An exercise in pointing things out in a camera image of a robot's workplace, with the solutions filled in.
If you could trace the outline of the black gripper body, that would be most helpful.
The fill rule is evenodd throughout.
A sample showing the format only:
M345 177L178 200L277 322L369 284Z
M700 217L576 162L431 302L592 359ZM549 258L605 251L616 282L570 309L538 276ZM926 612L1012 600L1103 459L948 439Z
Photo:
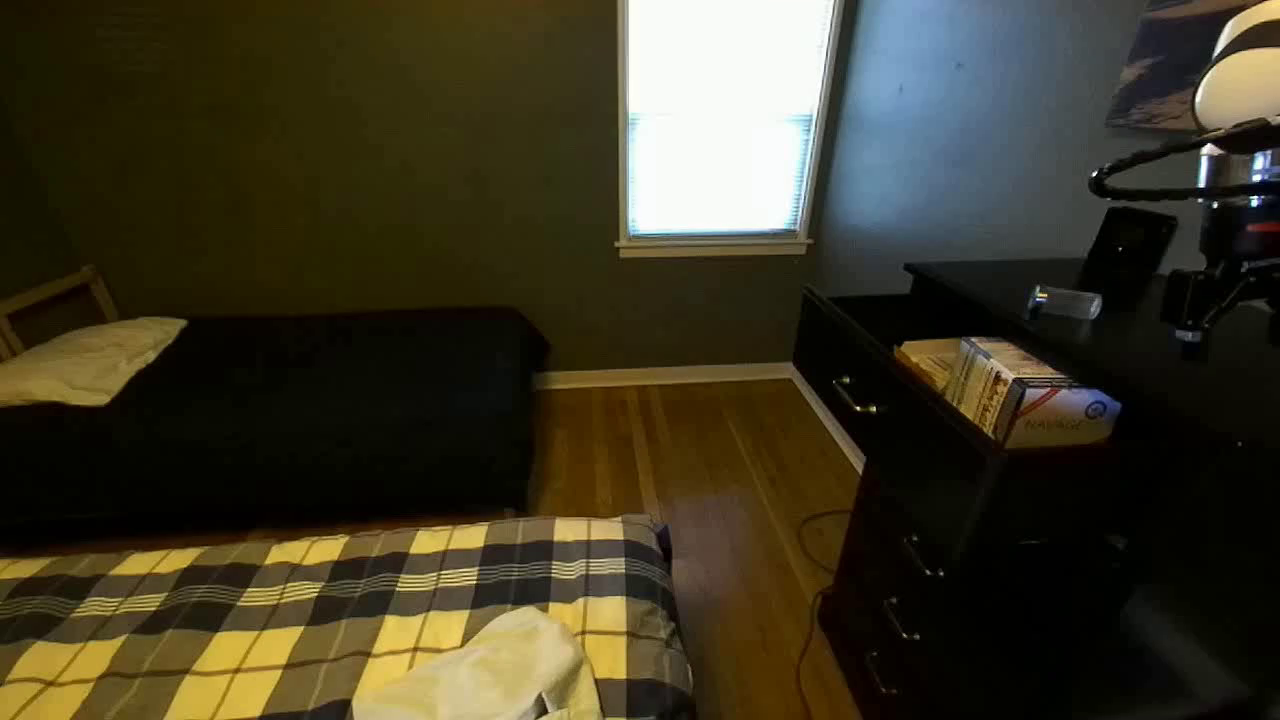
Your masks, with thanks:
M1169 274L1158 322L1186 350L1203 350L1212 330L1243 302L1280 302L1280 261L1218 261L1200 274Z

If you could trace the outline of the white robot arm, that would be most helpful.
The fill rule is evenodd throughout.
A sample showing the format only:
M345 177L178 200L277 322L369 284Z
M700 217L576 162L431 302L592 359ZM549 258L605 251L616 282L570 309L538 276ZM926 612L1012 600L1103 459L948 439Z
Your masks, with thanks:
M1162 322L1203 343L1240 302L1275 302L1280 261L1280 0L1235 13L1196 87L1200 274L1172 274Z

